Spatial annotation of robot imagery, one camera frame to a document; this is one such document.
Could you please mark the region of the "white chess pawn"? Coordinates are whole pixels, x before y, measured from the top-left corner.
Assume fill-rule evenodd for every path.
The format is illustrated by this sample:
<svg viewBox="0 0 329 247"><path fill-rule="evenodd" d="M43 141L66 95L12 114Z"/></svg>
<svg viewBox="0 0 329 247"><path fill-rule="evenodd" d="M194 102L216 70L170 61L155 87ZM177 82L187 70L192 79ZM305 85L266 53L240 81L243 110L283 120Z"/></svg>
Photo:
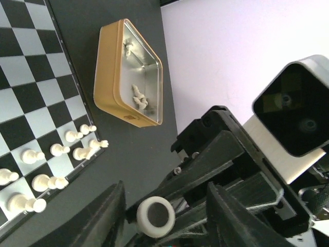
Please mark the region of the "white chess pawn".
<svg viewBox="0 0 329 247"><path fill-rule="evenodd" d="M132 43L125 44L125 56L126 57L129 57L132 54L133 47L134 47L134 44L132 44Z"/></svg>
<svg viewBox="0 0 329 247"><path fill-rule="evenodd" d="M95 132L97 130L97 127L94 125L82 124L79 130L83 135L87 135L90 132Z"/></svg>

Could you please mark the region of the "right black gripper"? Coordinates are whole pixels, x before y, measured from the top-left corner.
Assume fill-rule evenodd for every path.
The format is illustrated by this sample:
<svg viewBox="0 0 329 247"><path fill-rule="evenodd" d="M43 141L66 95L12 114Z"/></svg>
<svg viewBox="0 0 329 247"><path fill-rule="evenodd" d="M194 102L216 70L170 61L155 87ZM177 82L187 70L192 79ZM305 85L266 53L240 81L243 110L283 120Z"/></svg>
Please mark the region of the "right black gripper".
<svg viewBox="0 0 329 247"><path fill-rule="evenodd" d="M309 230L310 211L226 107L212 106L193 120L171 151L186 154L180 172L171 171L149 196L169 202L184 198L190 210L177 216L177 223L205 219L206 190L212 182L283 237Z"/></svg>

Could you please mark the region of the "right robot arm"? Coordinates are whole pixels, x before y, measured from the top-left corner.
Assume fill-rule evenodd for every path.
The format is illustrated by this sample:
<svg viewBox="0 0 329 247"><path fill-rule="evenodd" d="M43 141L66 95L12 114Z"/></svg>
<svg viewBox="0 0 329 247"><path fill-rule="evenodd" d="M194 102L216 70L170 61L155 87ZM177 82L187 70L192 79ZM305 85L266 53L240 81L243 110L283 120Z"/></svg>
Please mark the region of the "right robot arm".
<svg viewBox="0 0 329 247"><path fill-rule="evenodd" d="M171 151L181 163L126 211L128 246L291 246L328 206L328 143L293 156L256 117L212 106Z"/></svg>

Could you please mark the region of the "white chess piece lying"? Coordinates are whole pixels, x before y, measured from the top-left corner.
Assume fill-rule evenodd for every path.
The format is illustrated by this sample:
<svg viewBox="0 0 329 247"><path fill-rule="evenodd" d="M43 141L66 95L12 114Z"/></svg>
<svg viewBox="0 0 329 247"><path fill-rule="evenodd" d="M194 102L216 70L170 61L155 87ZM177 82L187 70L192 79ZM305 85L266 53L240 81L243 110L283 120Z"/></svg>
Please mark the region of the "white chess piece lying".
<svg viewBox="0 0 329 247"><path fill-rule="evenodd" d="M144 94L142 94L136 85L132 85L132 89L134 91L133 100L138 105L140 110L145 110L149 105L147 98Z"/></svg>

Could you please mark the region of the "gold tin box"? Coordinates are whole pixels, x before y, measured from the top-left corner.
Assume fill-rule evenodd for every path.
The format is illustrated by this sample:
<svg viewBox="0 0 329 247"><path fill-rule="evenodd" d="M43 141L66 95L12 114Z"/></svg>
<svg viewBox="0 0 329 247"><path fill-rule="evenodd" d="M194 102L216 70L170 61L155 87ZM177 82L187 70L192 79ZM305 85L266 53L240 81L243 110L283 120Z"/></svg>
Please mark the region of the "gold tin box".
<svg viewBox="0 0 329 247"><path fill-rule="evenodd" d="M126 43L134 44L129 57ZM133 100L133 84L148 100L145 110ZM162 62L129 19L100 29L93 96L99 109L136 127L163 122Z"/></svg>

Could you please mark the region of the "black and silver chessboard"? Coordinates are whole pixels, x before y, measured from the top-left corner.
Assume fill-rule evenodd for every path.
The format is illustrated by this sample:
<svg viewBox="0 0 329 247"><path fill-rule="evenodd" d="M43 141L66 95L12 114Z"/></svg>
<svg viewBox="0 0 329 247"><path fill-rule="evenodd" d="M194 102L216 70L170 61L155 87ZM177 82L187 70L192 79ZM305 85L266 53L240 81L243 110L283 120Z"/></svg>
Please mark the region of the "black and silver chessboard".
<svg viewBox="0 0 329 247"><path fill-rule="evenodd" d="M1 1L1 167L19 178L1 186L1 232L17 226L26 213L7 210L16 193L52 199L57 190L35 191L31 182L39 174L73 181L90 160L75 160L71 153L53 156L53 144L86 148L99 137L91 132L73 143L65 132L79 131L93 121L81 87L68 59L64 42L47 1ZM24 151L45 154L25 164Z"/></svg>

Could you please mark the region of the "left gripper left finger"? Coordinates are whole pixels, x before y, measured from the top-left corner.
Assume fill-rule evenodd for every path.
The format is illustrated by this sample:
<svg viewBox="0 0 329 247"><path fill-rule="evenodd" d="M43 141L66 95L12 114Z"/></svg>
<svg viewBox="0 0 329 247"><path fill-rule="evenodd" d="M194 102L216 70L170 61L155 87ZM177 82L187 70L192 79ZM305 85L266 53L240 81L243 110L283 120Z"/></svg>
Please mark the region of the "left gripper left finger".
<svg viewBox="0 0 329 247"><path fill-rule="evenodd" d="M119 181L33 246L121 246L125 208L125 188Z"/></svg>

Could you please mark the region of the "white chess pawn lying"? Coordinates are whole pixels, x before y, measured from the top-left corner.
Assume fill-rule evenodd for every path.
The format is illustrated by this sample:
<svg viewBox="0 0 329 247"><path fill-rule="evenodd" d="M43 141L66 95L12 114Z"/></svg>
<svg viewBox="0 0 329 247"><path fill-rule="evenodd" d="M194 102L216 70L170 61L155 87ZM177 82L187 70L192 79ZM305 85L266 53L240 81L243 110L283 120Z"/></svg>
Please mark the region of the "white chess pawn lying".
<svg viewBox="0 0 329 247"><path fill-rule="evenodd" d="M133 47L134 47L134 44L132 44L132 43L125 44L125 56L126 57L129 57L132 54Z"/></svg>

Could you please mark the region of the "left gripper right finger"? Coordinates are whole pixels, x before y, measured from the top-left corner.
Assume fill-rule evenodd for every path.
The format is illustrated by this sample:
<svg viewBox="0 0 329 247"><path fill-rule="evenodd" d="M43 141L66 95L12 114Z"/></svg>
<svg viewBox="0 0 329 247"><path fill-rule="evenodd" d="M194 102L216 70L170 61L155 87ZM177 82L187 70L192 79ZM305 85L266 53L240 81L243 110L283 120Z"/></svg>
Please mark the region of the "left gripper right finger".
<svg viewBox="0 0 329 247"><path fill-rule="evenodd" d="M210 246L293 246L212 182L207 187L207 230Z"/></svg>

